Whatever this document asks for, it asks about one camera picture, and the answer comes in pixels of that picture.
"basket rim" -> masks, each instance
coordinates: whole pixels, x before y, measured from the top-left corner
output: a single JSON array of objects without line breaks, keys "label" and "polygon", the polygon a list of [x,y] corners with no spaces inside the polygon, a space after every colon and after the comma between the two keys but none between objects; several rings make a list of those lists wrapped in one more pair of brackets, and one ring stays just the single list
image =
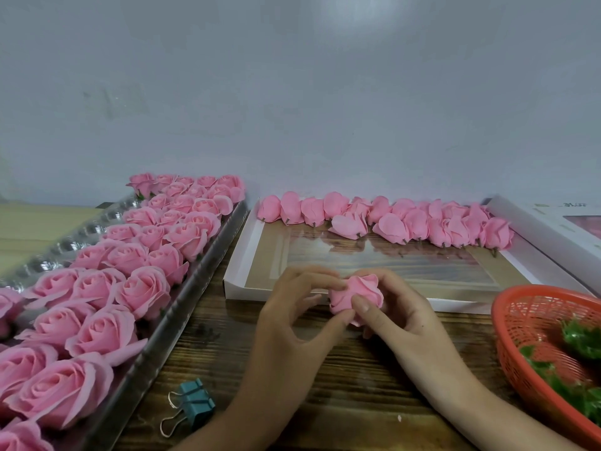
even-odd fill
[{"label": "basket rim", "polygon": [[601,427],[593,423],[556,393],[553,388],[549,386],[532,367],[530,367],[530,364],[527,363],[526,359],[524,359],[519,352],[519,349],[517,349],[515,343],[511,340],[505,321],[506,309],[515,299],[524,296],[550,296],[557,299],[565,299],[578,303],[584,307],[594,309],[600,313],[601,301],[594,296],[581,294],[565,288],[531,284],[507,288],[495,298],[491,308],[491,319],[495,333],[526,379],[528,379],[531,385],[535,386],[544,397],[550,400],[555,405],[555,408],[557,408],[569,422],[578,427],[582,432],[586,433],[590,438],[601,443]]}]

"wall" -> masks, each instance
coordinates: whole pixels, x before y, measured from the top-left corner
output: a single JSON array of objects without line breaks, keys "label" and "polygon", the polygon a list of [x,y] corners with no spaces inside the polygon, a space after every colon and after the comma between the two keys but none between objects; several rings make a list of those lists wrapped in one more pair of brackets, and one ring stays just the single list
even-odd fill
[{"label": "wall", "polygon": [[601,0],[0,0],[0,195],[598,194]]}]

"tray of pink roses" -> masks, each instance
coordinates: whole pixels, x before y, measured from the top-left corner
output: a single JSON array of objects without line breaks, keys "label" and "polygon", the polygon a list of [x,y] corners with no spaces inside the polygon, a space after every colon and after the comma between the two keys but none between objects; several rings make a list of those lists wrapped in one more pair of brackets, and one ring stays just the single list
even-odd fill
[{"label": "tray of pink roses", "polygon": [[128,185],[0,278],[0,449],[111,449],[248,215],[235,175]]}]

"person's right hand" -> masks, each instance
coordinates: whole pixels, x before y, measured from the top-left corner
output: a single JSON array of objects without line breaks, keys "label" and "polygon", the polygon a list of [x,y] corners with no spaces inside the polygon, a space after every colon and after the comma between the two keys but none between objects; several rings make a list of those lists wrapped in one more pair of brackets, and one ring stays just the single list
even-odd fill
[{"label": "person's right hand", "polygon": [[371,273],[378,276],[385,302],[380,310],[361,296],[353,297],[353,309],[369,326],[364,336],[372,330],[386,342],[435,409],[469,399],[482,385],[463,362],[428,300],[387,269],[361,269],[353,275]]}]

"yellow wooden surface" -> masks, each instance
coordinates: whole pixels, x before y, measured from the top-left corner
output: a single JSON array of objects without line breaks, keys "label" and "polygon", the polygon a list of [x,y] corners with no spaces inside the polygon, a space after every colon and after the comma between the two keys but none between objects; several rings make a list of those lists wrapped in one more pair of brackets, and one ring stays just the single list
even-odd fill
[{"label": "yellow wooden surface", "polygon": [[99,212],[93,207],[0,204],[0,277]]}]

